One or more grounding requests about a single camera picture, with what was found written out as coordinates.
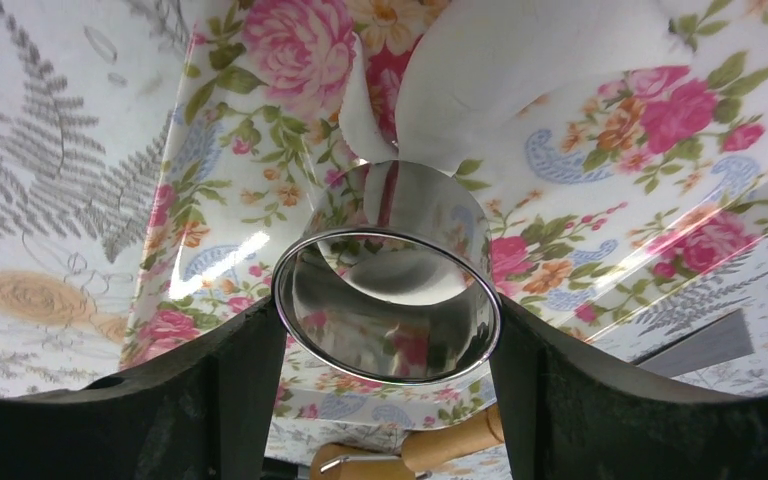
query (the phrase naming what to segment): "pink rose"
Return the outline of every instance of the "pink rose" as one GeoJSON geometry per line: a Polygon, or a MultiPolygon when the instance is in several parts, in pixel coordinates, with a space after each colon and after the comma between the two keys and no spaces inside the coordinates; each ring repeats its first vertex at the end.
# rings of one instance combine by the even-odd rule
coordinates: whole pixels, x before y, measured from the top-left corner
{"type": "Polygon", "coordinates": [[[302,323],[309,328],[322,328],[328,323],[328,315],[325,312],[311,313],[302,319],[302,323]]]}
{"type": "Polygon", "coordinates": [[[723,142],[724,152],[739,152],[751,147],[761,138],[765,132],[764,126],[759,123],[741,125],[731,132],[725,142],[723,142]]]}
{"type": "Polygon", "coordinates": [[[658,67],[635,70],[629,75],[628,83],[637,98],[653,100],[666,93],[674,83],[688,73],[690,73],[688,67],[658,67]]]}
{"type": "Polygon", "coordinates": [[[652,163],[652,154],[649,150],[639,147],[631,147],[624,151],[617,164],[617,170],[620,173],[637,173],[643,170],[646,165],[652,163]]]}
{"type": "Polygon", "coordinates": [[[659,277],[664,278],[673,278],[675,276],[675,267],[670,265],[667,262],[659,262],[655,267],[652,269],[652,273],[659,277]]]}
{"type": "Polygon", "coordinates": [[[393,346],[409,365],[425,365],[428,361],[427,336],[398,335],[393,339],[393,346]]]}
{"type": "Polygon", "coordinates": [[[198,336],[193,317],[175,310],[158,310],[139,334],[141,340],[173,338],[186,341],[198,336]]]}
{"type": "Polygon", "coordinates": [[[339,187],[343,184],[343,176],[345,175],[344,172],[341,172],[339,170],[328,170],[325,172],[325,184],[326,185],[333,185],[335,187],[339,187]]]}
{"type": "Polygon", "coordinates": [[[228,306],[234,313],[240,313],[254,304],[252,297],[234,297],[228,300],[228,306]]]}
{"type": "Polygon", "coordinates": [[[525,273],[533,266],[526,261],[528,245],[520,236],[496,238],[490,243],[490,256],[493,259],[493,282],[503,284],[508,275],[525,273]]]}
{"type": "Polygon", "coordinates": [[[231,147],[231,151],[237,155],[245,155],[251,152],[251,144],[244,142],[240,137],[234,137],[234,146],[231,147]]]}
{"type": "Polygon", "coordinates": [[[259,0],[243,31],[267,96],[305,120],[335,112],[354,58],[354,22],[342,0],[259,0]]]}
{"type": "Polygon", "coordinates": [[[598,317],[598,315],[596,315],[596,310],[593,309],[593,305],[589,303],[580,305],[578,308],[576,308],[575,316],[584,323],[591,323],[598,317]]]}
{"type": "Polygon", "coordinates": [[[675,244],[681,240],[675,232],[666,233],[655,237],[654,240],[646,245],[646,253],[650,255],[660,255],[664,260],[672,260],[678,255],[675,244]]]}
{"type": "Polygon", "coordinates": [[[620,91],[625,90],[625,82],[622,80],[615,80],[608,82],[599,87],[599,95],[605,98],[614,98],[620,94],[620,91]]]}
{"type": "Polygon", "coordinates": [[[275,393],[275,404],[272,408],[277,407],[281,403],[281,399],[284,397],[285,393],[287,393],[287,389],[284,387],[283,383],[279,383],[278,391],[275,393]]]}
{"type": "Polygon", "coordinates": [[[310,405],[301,407],[299,409],[299,418],[319,418],[319,409],[316,408],[316,404],[311,403],[310,405]]]}
{"type": "Polygon", "coordinates": [[[717,95],[708,90],[705,80],[691,80],[676,88],[669,99],[649,102],[640,119],[649,135],[649,151],[664,153],[707,127],[716,106],[717,95]]]}
{"type": "Polygon", "coordinates": [[[682,249],[684,263],[688,268],[706,273],[757,240],[757,236],[744,231],[740,216],[721,210],[694,228],[676,247],[682,249]]]}
{"type": "Polygon", "coordinates": [[[161,338],[156,342],[151,342],[149,346],[143,350],[131,363],[131,366],[136,366],[141,363],[145,363],[153,358],[156,358],[173,348],[180,345],[181,341],[174,338],[161,338]]]}
{"type": "Polygon", "coordinates": [[[149,227],[164,225],[169,219],[169,207],[175,203],[177,197],[172,185],[161,185],[154,192],[154,204],[151,207],[151,217],[148,219],[149,227]]]}

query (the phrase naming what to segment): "fern leaf pattern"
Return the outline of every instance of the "fern leaf pattern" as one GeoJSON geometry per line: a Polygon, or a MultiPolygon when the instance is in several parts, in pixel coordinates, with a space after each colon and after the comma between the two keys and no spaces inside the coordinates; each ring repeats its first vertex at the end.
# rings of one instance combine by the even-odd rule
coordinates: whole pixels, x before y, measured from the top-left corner
{"type": "Polygon", "coordinates": [[[168,121],[144,151],[108,167],[92,137],[98,118],[83,113],[83,98],[68,94],[67,79],[1,1],[0,19],[26,76],[21,112],[0,112],[0,238],[89,236],[113,262],[145,233],[168,121]],[[27,186],[16,170],[32,174],[27,186]]]}
{"type": "Polygon", "coordinates": [[[171,121],[170,112],[163,131],[145,151],[134,153],[105,173],[104,181],[93,192],[97,202],[117,212],[102,238],[104,253],[111,262],[122,250],[143,240],[152,208],[147,199],[152,198],[157,184],[171,121]]]}

